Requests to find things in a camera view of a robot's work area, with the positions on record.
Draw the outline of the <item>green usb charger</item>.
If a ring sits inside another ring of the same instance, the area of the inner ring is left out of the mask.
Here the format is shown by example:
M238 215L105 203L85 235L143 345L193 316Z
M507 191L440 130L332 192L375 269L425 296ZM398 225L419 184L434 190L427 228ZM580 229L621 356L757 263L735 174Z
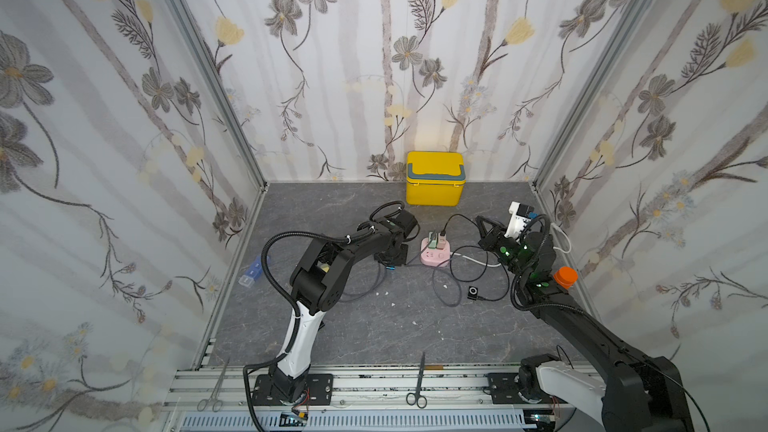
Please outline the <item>green usb charger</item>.
M441 248L441 235L439 232L431 231L429 233L428 249L435 250Z

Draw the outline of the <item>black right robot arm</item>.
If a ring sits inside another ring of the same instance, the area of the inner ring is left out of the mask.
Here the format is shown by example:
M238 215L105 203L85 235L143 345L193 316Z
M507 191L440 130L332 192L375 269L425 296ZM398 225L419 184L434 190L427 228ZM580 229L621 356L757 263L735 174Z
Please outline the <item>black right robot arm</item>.
M676 366L622 340L570 295L575 270L552 269L555 251L545 215L530 220L515 237L501 223L475 219L478 245L512 273L513 307L557 330L598 373L586 376L542 354L522 361L520 391L530 399L556 396L607 431L691 431L686 389Z

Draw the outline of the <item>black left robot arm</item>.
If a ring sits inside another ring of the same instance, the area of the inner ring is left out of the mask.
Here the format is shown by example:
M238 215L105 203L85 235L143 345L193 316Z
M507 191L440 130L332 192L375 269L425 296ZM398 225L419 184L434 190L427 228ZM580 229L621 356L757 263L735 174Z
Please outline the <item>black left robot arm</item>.
M341 299L353 267L372 257L385 267L405 264L408 243L420 226L402 201L386 202L357 230L333 237L308 231L285 231L269 238L261 251L262 275L291 307L285 339L276 358L249 365L245 374L268 369L271 395L290 404L303 399L308 385L311 353L325 314ZM286 290L267 263L272 246L291 238L306 238L309 245L295 266Z

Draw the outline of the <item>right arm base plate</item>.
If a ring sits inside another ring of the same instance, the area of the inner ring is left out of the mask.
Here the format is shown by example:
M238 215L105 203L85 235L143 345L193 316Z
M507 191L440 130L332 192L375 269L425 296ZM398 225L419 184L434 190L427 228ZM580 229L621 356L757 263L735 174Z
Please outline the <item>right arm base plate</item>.
M531 398L523 394L518 383L517 373L488 373L487 392L494 405L539 404L540 398Z

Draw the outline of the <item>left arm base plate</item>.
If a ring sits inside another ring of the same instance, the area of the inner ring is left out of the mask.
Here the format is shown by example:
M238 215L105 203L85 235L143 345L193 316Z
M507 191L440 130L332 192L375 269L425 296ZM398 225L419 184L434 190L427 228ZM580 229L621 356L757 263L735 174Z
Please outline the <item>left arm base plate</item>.
M255 406L328 406L331 404L333 383L332 374L309 374L300 395L290 399L278 390L267 374L260 374L251 389L251 401Z

